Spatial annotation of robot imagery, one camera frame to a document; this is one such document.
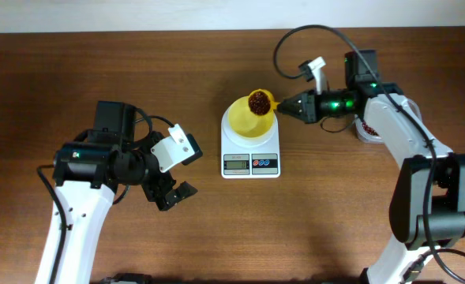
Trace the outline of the yellow plastic measuring scoop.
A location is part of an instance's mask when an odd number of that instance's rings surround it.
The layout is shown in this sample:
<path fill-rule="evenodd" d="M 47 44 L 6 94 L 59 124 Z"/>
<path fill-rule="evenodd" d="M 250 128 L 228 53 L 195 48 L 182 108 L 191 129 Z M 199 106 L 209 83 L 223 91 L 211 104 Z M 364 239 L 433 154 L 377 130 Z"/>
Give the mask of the yellow plastic measuring scoop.
<path fill-rule="evenodd" d="M 257 115 L 263 116 L 277 109 L 279 102 L 276 102 L 274 95 L 265 89 L 252 91 L 247 99 L 249 110 Z"/>

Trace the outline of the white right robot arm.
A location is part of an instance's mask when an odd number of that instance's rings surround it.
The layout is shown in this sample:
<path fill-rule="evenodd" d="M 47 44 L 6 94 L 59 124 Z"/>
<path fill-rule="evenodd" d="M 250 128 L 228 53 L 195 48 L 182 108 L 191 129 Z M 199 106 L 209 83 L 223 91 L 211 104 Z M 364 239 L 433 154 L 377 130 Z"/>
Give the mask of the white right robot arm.
<path fill-rule="evenodd" d="M 383 140 L 397 164 L 399 176 L 389 205 L 392 236 L 379 260 L 365 268 L 362 283 L 411 283 L 431 260 L 458 282 L 441 253 L 456 253 L 465 238 L 465 154 L 442 144 L 409 107 L 394 83 L 381 82 L 373 50 L 345 55 L 347 86 L 327 90 L 322 58 L 299 69 L 313 89 L 285 99 L 278 106 L 307 124 L 353 114 Z"/>

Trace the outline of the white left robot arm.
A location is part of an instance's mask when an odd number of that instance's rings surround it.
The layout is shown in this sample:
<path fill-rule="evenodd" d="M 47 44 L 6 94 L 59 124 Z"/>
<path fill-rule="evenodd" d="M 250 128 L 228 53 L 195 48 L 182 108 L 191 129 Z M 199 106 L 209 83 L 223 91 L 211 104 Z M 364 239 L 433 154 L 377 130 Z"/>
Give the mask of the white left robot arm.
<path fill-rule="evenodd" d="M 159 211 L 168 211 L 197 193 L 177 183 L 170 170 L 189 165 L 203 152 L 195 138 L 170 123 L 167 136 L 154 129 L 135 140 L 137 121 L 155 116 L 128 103 L 100 101 L 94 125 L 63 144 L 50 165 L 51 179 L 37 174 L 53 200 L 51 224 L 36 276 L 38 283 L 87 283 L 99 235 L 110 208 L 123 194 L 118 187 L 139 185 Z"/>

